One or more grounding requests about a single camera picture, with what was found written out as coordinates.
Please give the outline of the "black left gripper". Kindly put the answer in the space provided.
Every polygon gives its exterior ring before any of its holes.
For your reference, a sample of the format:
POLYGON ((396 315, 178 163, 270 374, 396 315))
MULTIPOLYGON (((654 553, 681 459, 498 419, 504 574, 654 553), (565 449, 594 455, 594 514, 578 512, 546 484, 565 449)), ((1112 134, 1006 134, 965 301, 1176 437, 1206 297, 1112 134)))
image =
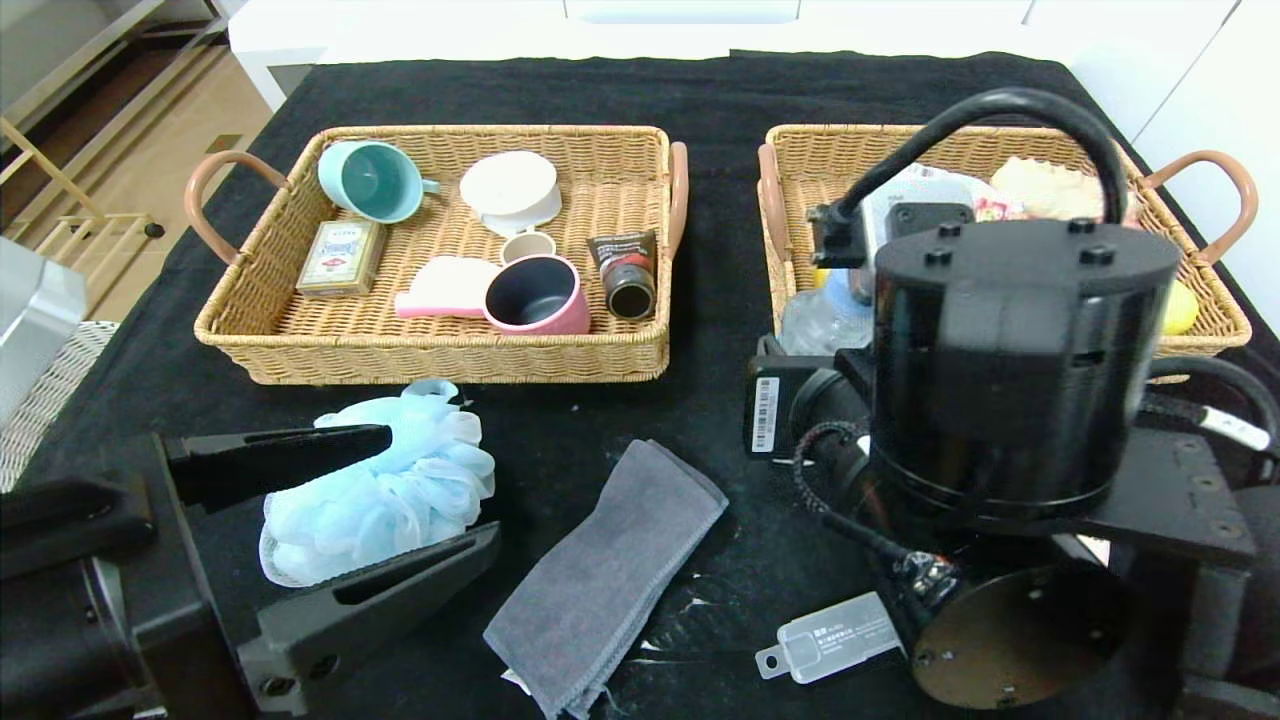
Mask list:
POLYGON ((84 470, 4 495, 3 716, 131 719, 160 708, 169 719, 252 719, 253 702, 262 715, 317 708, 494 564, 500 524, 266 606, 238 665, 182 503, 228 509, 362 462, 392 441, 381 424, 142 436, 84 470))

